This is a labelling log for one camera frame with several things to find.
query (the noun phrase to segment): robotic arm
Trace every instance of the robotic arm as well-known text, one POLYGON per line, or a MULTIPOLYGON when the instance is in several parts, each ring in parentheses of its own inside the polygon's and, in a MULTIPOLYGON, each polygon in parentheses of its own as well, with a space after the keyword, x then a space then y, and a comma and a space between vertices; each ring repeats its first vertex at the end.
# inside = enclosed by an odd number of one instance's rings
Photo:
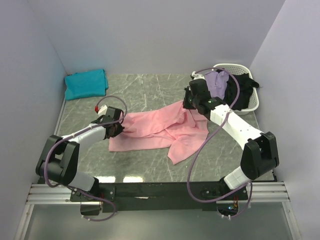
POLYGON ((208 120, 221 126, 243 149, 240 166, 223 178, 230 190, 257 179, 279 165, 276 137, 263 133, 234 113, 219 97, 211 97, 206 80, 192 73, 192 81, 185 89, 183 107, 197 109, 208 120))
POLYGON ((45 159, 54 144, 61 139, 73 136, 70 140, 60 144, 51 154, 48 163, 48 177, 59 184, 82 189, 97 196, 100 193, 99 180, 77 170, 79 153, 96 142, 116 137, 124 129, 119 122, 96 127, 96 125, 119 120, 121 114, 123 114, 121 109, 103 105, 97 114, 97 120, 77 132, 61 137, 56 135, 50 136, 45 143, 36 166, 36 174, 44 177, 45 159), (77 133, 83 132, 87 128, 90 128, 90 130, 77 135, 77 133))

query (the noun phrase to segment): pink shirt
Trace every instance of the pink shirt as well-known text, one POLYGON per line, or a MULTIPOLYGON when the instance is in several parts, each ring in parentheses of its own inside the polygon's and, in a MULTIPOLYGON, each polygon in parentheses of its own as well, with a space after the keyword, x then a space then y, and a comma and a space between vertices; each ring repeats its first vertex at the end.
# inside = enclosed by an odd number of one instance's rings
POLYGON ((159 110, 128 113, 123 132, 109 140, 110 152, 170 147, 168 157, 177 164, 194 154, 208 135, 207 119, 178 101, 159 110))

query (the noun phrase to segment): teal towel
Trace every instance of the teal towel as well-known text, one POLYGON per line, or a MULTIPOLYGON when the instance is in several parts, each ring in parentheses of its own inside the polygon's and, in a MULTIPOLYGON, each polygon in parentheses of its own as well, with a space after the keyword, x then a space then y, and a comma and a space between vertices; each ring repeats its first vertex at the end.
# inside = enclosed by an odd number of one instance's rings
POLYGON ((74 100, 106 95, 108 80, 105 70, 98 69, 75 73, 64 78, 66 90, 65 100, 74 100))

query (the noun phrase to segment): white laundry basket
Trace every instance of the white laundry basket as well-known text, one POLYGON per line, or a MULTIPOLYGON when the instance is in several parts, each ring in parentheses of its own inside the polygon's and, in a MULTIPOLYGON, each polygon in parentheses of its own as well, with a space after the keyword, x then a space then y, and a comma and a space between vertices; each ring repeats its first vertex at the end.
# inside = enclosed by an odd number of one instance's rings
MULTIPOLYGON (((250 70, 240 64, 231 64, 231 63, 220 63, 213 66, 214 68, 222 68, 228 70, 231 74, 241 75, 241 74, 249 74, 249 77, 253 79, 250 70)), ((253 88, 253 93, 250 97, 248 108, 242 110, 234 110, 234 112, 238 115, 246 115, 249 112, 256 110, 259 107, 259 99, 257 94, 257 89, 253 88)))

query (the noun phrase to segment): marble floor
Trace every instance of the marble floor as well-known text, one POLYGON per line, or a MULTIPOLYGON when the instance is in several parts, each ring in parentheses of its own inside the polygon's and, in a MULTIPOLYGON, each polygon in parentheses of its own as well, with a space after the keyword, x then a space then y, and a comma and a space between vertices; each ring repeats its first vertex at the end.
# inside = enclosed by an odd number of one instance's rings
MULTIPOLYGON (((107 95, 121 97, 128 112, 157 110, 184 98, 184 88, 190 81, 188 74, 113 74, 108 75, 107 95)), ((97 118, 94 107, 100 97, 67 101, 59 122, 59 136, 76 132, 97 118)), ((123 108, 116 99, 106 99, 105 104, 123 108)), ((241 116, 257 128, 253 112, 241 116)), ((217 125, 209 122, 212 133, 217 125)), ((186 181, 193 156, 173 165, 167 157, 168 148, 109 152, 109 140, 100 141, 80 154, 78 169, 96 176, 101 182, 181 182, 186 181)), ((194 165, 192 181, 218 181, 240 165, 242 149, 224 130, 208 144, 194 165)), ((261 181, 273 181, 270 171, 261 181)))

